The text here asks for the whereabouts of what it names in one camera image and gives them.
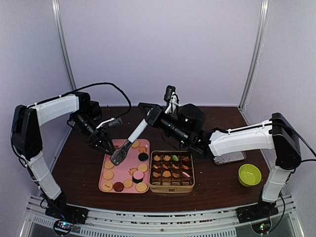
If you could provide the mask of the silver white tongs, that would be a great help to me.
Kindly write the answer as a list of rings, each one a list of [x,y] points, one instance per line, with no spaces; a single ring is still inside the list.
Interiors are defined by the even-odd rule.
[[[145,128],[147,127],[148,123],[145,119],[142,119],[140,124],[135,128],[132,134],[128,137],[128,139],[124,142],[124,144],[118,149],[115,150],[113,155],[111,156],[110,160],[115,165],[120,165],[125,158],[127,157],[127,153],[133,143],[138,139],[138,137],[143,133]]]

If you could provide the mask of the gold cookie tin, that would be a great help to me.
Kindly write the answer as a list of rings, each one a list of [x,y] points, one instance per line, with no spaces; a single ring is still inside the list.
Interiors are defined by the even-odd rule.
[[[187,151],[153,151],[149,186],[153,193],[190,193],[195,185],[193,157]]]

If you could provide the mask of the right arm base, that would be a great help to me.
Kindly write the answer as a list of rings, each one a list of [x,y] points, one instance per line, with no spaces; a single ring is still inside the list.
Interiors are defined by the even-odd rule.
[[[264,235],[272,229],[271,217],[278,214],[278,208],[275,203],[259,202],[237,208],[236,214],[240,224],[250,222],[254,233]]]

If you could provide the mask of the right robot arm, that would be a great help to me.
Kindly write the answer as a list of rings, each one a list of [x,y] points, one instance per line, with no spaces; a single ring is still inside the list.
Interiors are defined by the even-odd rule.
[[[299,137],[285,117],[274,113],[272,118],[251,126],[235,129],[214,128],[203,130],[206,115],[197,106],[186,104],[174,118],[157,104],[139,103],[146,123],[163,130],[182,147],[214,158],[234,152],[274,150],[275,165],[262,189],[260,202],[253,207],[253,214],[265,217],[272,210],[290,172],[302,162]]]

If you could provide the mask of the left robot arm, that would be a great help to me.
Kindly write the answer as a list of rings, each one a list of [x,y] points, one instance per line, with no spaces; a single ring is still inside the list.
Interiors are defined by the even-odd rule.
[[[27,167],[33,181],[51,201],[60,199],[62,190],[44,159],[40,128],[64,115],[69,115],[69,120],[81,130],[90,148],[107,155],[112,155],[115,150],[109,130],[121,123],[119,118],[101,121],[98,102],[92,101],[85,92],[64,94],[29,106],[15,107],[10,135],[12,149]]]

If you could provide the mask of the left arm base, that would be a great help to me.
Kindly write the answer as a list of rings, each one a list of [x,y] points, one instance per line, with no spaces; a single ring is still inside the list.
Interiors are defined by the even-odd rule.
[[[88,209],[67,205],[66,211],[62,212],[49,205],[45,210],[45,214],[56,219],[53,224],[54,232],[59,236],[65,236],[72,231],[76,224],[85,224]]]

